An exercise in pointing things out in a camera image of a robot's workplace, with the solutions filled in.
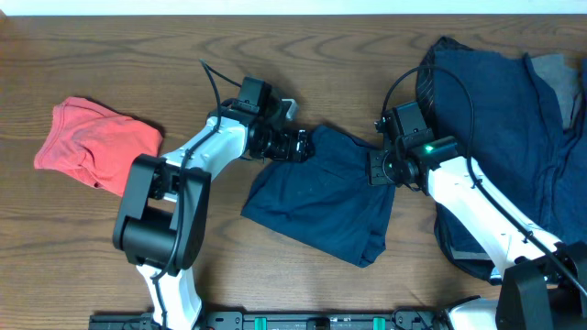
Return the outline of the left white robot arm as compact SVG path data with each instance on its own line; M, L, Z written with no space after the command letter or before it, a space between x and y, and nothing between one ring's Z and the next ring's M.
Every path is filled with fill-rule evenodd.
M154 304L159 329L196 329L203 303L193 264L204 241L211 183L233 160L304 161L305 130L281 130L211 115L187 143L161 157L133 161L113 233L115 248L136 266Z

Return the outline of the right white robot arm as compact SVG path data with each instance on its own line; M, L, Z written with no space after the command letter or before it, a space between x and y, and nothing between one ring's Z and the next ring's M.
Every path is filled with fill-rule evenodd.
M454 137L369 152L372 185L404 185L448 209L502 278L496 300L444 309L436 329L583 329L586 245L565 244L525 216L482 173Z

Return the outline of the dark blue denim shorts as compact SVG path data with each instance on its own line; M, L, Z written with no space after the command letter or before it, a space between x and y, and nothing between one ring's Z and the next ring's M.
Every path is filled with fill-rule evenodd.
M241 215L359 268L386 249L395 187L372 186L374 146L328 126L311 134L315 155L273 162L251 185Z

